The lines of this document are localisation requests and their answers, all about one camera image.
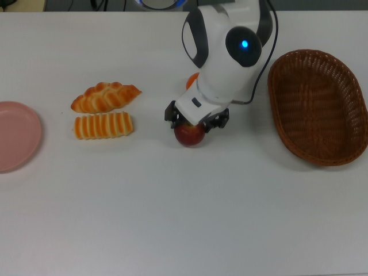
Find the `red apple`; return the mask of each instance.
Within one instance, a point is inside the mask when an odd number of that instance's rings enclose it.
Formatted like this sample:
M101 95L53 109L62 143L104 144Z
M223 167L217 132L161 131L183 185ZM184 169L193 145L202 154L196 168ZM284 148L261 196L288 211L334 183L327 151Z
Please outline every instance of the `red apple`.
M185 146L197 145L205 137L205 125L203 122L192 125L189 122L174 128L175 137Z

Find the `brown basket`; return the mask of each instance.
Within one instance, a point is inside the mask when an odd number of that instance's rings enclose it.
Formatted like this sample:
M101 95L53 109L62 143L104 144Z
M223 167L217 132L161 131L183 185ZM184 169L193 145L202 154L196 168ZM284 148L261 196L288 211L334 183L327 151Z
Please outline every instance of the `brown basket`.
M316 50L281 56L268 78L274 122L292 153L322 166L358 158L368 145L368 112L354 74Z

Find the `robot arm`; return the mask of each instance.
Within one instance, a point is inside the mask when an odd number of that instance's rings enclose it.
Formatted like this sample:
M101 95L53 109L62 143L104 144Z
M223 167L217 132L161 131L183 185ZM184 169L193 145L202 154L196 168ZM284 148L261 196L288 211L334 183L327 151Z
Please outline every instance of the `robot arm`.
M250 0L248 5L201 6L188 14L182 42L200 73L166 110L165 120L173 122L172 128L185 120L192 125L204 122L207 132L225 126L228 105L258 68L262 47L271 35L272 19L269 25L261 16L266 8L264 0Z

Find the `striped bread roll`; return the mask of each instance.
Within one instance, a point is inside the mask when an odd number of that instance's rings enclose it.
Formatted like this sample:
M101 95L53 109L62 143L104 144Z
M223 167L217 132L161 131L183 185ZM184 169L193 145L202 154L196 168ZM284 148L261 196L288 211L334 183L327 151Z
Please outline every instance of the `striped bread roll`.
M74 134L78 139L115 138L131 132L133 124L127 112L82 116L74 121Z

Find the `white table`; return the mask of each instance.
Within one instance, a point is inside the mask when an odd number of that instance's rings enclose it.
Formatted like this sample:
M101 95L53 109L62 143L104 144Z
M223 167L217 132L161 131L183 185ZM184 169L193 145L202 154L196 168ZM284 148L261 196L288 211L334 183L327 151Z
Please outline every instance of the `white table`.
M273 60L329 52L368 99L368 12L278 15ZM32 161L0 175L2 276L368 272L368 153L335 168L292 155L273 126L268 70L225 129L197 149L177 143L163 116L196 71L181 44L185 16L0 17L0 100L34 108L44 130ZM100 81L143 91L124 108L136 130L76 140L70 104Z

